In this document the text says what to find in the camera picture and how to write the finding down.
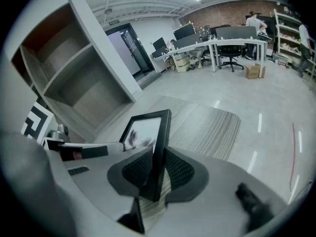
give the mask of doorway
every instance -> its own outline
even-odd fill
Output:
[[[156,73],[131,24],[115,27],[105,33],[139,85]]]

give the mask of cardboard box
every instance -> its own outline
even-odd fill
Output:
[[[255,66],[246,65],[246,78],[248,79],[257,79],[260,73],[260,64],[256,63]],[[266,66],[262,67],[261,78],[265,77]]]

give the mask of man in white shirt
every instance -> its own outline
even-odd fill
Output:
[[[298,76],[300,78],[303,77],[303,72],[307,69],[309,62],[308,60],[311,58],[312,55],[312,47],[310,43],[310,36],[308,34],[308,31],[306,29],[305,25],[300,25],[299,28],[300,31],[300,39],[301,39],[301,62],[300,66],[298,68]]]
[[[256,28],[257,33],[262,31],[263,29],[266,29],[268,26],[263,23],[260,19],[257,19],[257,14],[253,11],[249,12],[249,18],[247,18],[246,26],[254,26]],[[245,55],[245,58],[248,60],[252,60],[253,58],[253,48],[254,44],[248,44],[247,45],[247,53]]]

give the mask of black picture frame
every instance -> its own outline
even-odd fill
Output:
[[[129,131],[135,121],[155,118],[161,118],[161,120],[156,139],[156,146],[153,152],[153,167],[146,183],[140,190],[140,196],[153,202],[156,202],[160,199],[166,162],[165,148],[168,146],[169,141],[171,110],[166,109],[131,117],[119,140],[124,144],[124,141],[126,140],[126,137],[128,136]]]

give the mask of brick wall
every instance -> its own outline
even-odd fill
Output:
[[[220,25],[238,26],[246,23],[245,16],[251,10],[261,13],[260,16],[270,17],[270,12],[273,12],[273,9],[284,13],[283,7],[284,5],[277,5],[276,2],[264,0],[226,2],[197,10],[180,18],[180,22],[186,24],[190,20],[194,27],[204,25],[210,25],[210,27]]]

